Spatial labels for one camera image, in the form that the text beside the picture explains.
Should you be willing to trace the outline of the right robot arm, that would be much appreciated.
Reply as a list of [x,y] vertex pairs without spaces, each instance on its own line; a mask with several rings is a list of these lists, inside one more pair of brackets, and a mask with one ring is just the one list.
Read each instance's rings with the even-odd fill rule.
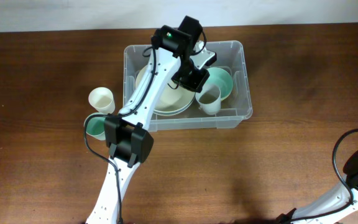
[[345,132],[333,148],[331,160],[339,183],[313,203],[279,215],[276,223],[338,223],[346,216],[358,211],[358,150],[348,158],[343,167],[343,175],[340,174],[336,162],[340,143],[354,133],[358,133],[358,128]]

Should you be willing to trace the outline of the mint green bowl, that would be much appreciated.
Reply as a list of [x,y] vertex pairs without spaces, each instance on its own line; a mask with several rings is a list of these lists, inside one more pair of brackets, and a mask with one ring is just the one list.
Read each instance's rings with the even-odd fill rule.
[[221,92],[221,101],[225,100],[234,87],[230,73],[219,67],[210,67],[207,71],[209,72],[209,78],[206,84],[216,85]]

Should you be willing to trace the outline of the grey cup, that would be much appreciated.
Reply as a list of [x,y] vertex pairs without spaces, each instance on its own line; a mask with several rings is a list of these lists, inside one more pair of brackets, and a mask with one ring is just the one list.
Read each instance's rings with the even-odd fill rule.
[[215,115],[221,109],[221,91],[218,86],[204,84],[202,91],[195,94],[200,109],[207,115]]

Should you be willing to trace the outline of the beige plate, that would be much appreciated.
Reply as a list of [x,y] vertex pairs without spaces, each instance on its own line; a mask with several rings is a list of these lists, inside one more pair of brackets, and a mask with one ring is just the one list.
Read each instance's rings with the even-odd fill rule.
[[169,106],[177,103],[181,98],[189,99],[192,97],[195,97],[195,92],[189,91],[181,86],[174,90],[167,85],[156,106],[159,103],[164,104],[165,106]]

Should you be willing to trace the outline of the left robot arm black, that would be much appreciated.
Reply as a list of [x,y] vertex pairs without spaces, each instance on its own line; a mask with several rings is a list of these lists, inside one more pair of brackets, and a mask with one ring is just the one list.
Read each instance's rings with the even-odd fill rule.
[[205,66],[216,54],[197,45],[204,37],[200,25],[163,26],[151,37],[146,72],[130,100],[118,114],[105,114],[108,170],[87,223],[123,223],[122,201],[136,169],[149,156],[154,139],[148,132],[155,105],[169,81],[200,92],[209,77]]

